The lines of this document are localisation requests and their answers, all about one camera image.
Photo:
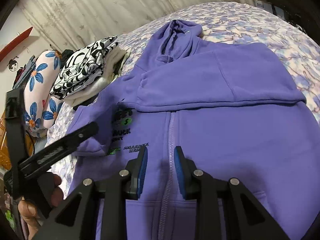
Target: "wall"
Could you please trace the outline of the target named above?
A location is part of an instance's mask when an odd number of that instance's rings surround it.
[[[0,50],[16,38],[18,36],[17,33],[21,34],[30,27],[30,22],[28,22],[20,9],[15,7],[0,30]],[[40,34],[33,29],[30,36],[15,47],[0,62],[0,116],[4,111],[5,94],[12,89],[17,70],[20,67],[23,67],[32,55],[37,57],[41,52],[47,49],[50,49],[48,42],[40,37]],[[15,71],[11,71],[8,68],[11,59],[14,59],[17,62],[17,69]]]

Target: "zipper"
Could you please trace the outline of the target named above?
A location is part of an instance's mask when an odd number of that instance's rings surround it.
[[[158,240],[164,239],[164,227],[165,220],[167,217],[167,211],[169,206],[169,197],[171,186],[173,182],[173,170],[174,170],[174,156],[173,156],[173,122],[174,122],[175,112],[170,113],[169,121],[169,136],[168,136],[168,150],[169,150],[169,175],[167,185],[165,186],[164,195],[161,201],[161,210],[160,210],[160,219],[159,219],[159,228],[158,228]]]

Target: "bed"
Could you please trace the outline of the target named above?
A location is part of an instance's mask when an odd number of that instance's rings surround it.
[[[202,25],[202,38],[224,43],[266,44],[283,62],[298,89],[307,98],[307,106],[320,124],[320,47],[297,28],[260,8],[236,2],[213,2],[194,5],[119,36],[119,46],[131,50],[121,75],[128,73],[143,52],[151,35],[164,23],[183,19]],[[75,111],[63,104],[55,124],[48,130],[47,145],[62,138]],[[62,178],[61,189],[68,194],[76,158],[69,155],[52,166]]]

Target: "curtain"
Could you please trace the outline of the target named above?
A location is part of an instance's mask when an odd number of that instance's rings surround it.
[[[254,0],[20,0],[32,26],[55,49],[80,49],[101,38],[128,33],[181,8],[212,1]]]

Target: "purple hoodie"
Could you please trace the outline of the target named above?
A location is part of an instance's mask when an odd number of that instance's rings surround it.
[[[118,172],[146,145],[143,193],[127,201],[128,239],[193,240],[196,202],[183,200],[174,169],[180,145],[214,178],[239,178],[299,240],[320,210],[319,126],[264,44],[213,43],[201,31],[165,24],[128,75],[78,108],[68,133],[91,121],[100,130],[75,152],[70,190]]]

